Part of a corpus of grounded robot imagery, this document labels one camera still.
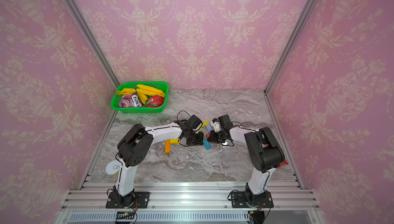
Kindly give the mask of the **light blue block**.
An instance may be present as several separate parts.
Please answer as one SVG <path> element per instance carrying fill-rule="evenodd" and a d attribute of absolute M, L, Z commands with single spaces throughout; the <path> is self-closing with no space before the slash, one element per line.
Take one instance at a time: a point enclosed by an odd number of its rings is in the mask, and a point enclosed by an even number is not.
<path fill-rule="evenodd" d="M 208 133 L 210 133 L 210 132 L 212 131 L 212 127 L 210 126 L 210 124 L 208 124 L 208 125 L 206 126 L 206 128 L 207 128 Z"/>

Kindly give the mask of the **teal block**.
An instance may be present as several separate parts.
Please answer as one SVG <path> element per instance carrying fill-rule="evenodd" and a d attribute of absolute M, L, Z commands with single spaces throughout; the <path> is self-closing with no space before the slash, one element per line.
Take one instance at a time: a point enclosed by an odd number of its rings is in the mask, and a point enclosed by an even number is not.
<path fill-rule="evenodd" d="M 209 142 L 208 142 L 208 140 L 207 140 L 207 138 L 205 136 L 203 137 L 203 145 L 204 145 L 206 150 L 211 149 L 211 145 L 209 144 Z"/>

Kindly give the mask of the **yellow block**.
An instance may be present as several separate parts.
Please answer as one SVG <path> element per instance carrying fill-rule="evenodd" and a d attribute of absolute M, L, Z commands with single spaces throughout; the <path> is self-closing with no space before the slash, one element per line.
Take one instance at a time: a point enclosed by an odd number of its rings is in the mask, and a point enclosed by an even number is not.
<path fill-rule="evenodd" d="M 202 127 L 205 127 L 205 126 L 207 126 L 208 124 L 210 124 L 209 121 L 204 121 Z"/>
<path fill-rule="evenodd" d="M 171 140 L 170 140 L 170 144 L 171 144 L 171 145 L 179 144 L 179 139 L 171 139 Z"/>

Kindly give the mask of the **orange block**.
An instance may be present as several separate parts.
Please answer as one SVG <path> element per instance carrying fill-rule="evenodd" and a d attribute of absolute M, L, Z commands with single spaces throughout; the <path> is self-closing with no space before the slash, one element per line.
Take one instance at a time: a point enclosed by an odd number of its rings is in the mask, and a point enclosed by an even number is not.
<path fill-rule="evenodd" d="M 165 153 L 170 153 L 170 140 L 165 141 Z"/>

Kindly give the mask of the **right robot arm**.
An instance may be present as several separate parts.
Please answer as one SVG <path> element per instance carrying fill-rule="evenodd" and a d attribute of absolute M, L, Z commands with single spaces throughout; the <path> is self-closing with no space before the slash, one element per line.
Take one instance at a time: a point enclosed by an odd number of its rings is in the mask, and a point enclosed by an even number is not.
<path fill-rule="evenodd" d="M 267 186 L 275 170 L 285 161 L 285 154 L 271 129 L 254 130 L 234 126 L 218 132 L 210 131 L 206 138 L 208 142 L 227 146 L 235 141 L 244 142 L 247 145 L 253 172 L 244 191 L 232 190 L 228 195 L 227 199 L 231 201 L 232 207 L 235 209 L 257 208 L 257 210 L 273 208 L 273 197 L 267 190 Z"/>

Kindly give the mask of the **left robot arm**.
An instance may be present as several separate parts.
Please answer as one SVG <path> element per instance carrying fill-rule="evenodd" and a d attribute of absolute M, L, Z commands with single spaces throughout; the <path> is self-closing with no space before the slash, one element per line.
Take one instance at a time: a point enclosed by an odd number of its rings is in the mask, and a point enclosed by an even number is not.
<path fill-rule="evenodd" d="M 204 134 L 189 124 L 144 127 L 134 125 L 118 144 L 117 158 L 121 164 L 117 183 L 107 191 L 107 209 L 146 209 L 150 192 L 137 192 L 134 187 L 137 167 L 146 158 L 152 145 L 171 139 L 186 139 L 188 145 L 203 144 Z"/>

